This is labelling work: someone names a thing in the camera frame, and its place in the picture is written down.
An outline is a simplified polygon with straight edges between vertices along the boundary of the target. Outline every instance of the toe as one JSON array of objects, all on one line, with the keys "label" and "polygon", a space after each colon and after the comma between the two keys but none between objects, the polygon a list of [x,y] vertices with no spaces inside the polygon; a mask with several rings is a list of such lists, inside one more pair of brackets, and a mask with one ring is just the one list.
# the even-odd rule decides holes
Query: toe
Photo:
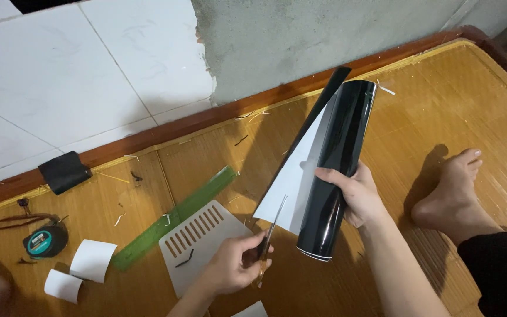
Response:
[{"label": "toe", "polygon": [[475,161],[478,156],[481,155],[481,150],[478,148],[468,148],[457,155],[454,160],[463,164]]},{"label": "toe", "polygon": [[472,161],[470,162],[467,167],[469,168],[470,171],[473,171],[473,170],[478,170],[482,165],[482,160],[475,160],[475,161]]}]

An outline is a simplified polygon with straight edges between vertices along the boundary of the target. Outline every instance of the scissors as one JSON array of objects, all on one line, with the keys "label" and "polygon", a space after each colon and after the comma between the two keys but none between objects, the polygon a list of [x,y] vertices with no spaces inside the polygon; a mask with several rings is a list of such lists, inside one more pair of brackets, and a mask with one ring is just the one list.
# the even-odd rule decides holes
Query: scissors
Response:
[{"label": "scissors", "polygon": [[265,273],[266,265],[267,265],[267,254],[269,253],[269,239],[271,239],[271,234],[273,233],[273,229],[275,229],[275,224],[277,223],[277,219],[279,218],[279,214],[281,213],[281,210],[283,209],[283,206],[285,205],[285,201],[287,201],[287,195],[285,195],[285,198],[283,198],[283,202],[281,203],[281,206],[279,207],[279,210],[277,211],[277,215],[275,216],[275,221],[271,224],[271,227],[269,227],[269,231],[267,232],[267,235],[263,237],[263,240],[259,245],[257,246],[257,260],[261,260],[261,268],[259,270],[259,274],[257,275],[257,278],[253,280],[251,285],[253,287],[261,287],[261,279],[263,278],[263,275]]}]

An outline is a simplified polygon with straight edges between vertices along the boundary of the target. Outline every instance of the hand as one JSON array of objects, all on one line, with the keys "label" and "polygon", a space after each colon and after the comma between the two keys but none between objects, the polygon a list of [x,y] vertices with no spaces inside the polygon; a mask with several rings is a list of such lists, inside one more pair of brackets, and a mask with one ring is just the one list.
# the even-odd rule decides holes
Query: hand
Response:
[{"label": "hand", "polygon": [[348,203],[344,218],[356,228],[369,220],[388,216],[371,171],[361,160],[357,163],[357,171],[351,178],[337,170],[325,168],[317,168],[314,174],[321,180],[340,187]]},{"label": "hand", "polygon": [[[251,237],[225,239],[197,283],[214,295],[234,293],[249,285],[261,269],[261,261],[251,263],[251,253],[257,254],[255,248],[266,234],[267,230]],[[269,247],[269,252],[273,252],[273,246]],[[265,268],[270,265],[271,259],[268,259]]]}]

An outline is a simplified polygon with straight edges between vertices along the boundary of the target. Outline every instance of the bamboo mat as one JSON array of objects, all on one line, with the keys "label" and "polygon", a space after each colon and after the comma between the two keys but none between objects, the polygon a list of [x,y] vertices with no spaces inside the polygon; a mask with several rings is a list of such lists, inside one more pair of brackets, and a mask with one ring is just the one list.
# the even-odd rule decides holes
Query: bamboo mat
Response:
[{"label": "bamboo mat", "polygon": [[[484,165],[476,192],[507,226],[507,73],[478,47],[458,40],[360,78],[380,80],[396,93],[377,91],[361,157],[379,194],[449,312],[480,316],[478,289],[455,247],[437,232],[416,228],[408,212],[435,186],[444,157],[479,147]],[[70,240],[54,258],[17,264],[25,256],[22,239],[40,225],[0,231],[0,274],[16,285],[12,315],[165,315],[177,299],[159,248],[127,272],[109,267],[105,284],[84,282],[78,305],[47,296],[46,276],[71,263],[83,239],[116,243],[120,250],[225,165],[240,176],[216,199],[254,231],[268,227],[250,216],[319,93],[140,151],[139,161],[123,157],[94,169],[129,181],[132,170],[144,178],[141,186],[95,174],[60,196],[46,187],[26,193],[32,212],[69,215]],[[13,200],[0,204],[0,218],[21,213]],[[213,317],[231,316],[258,300],[270,316],[382,315],[354,228],[342,225],[328,263],[303,256],[296,237],[283,229],[276,229],[272,243],[276,251],[263,287],[216,299]]]}]

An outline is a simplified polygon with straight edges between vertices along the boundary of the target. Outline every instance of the tape measure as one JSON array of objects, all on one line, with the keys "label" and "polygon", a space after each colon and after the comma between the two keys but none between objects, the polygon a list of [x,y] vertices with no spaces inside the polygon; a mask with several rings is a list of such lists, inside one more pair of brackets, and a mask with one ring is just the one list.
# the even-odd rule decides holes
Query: tape measure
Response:
[{"label": "tape measure", "polygon": [[213,200],[219,192],[232,183],[235,177],[236,172],[229,166],[220,170],[181,204],[173,207],[167,213],[169,218],[161,217],[119,253],[115,254],[111,259],[113,266],[121,271],[126,271],[134,261],[144,256],[153,246],[157,246],[159,239]]},{"label": "tape measure", "polygon": [[23,239],[26,253],[33,259],[51,258],[64,250],[67,229],[63,223],[42,226]]}]

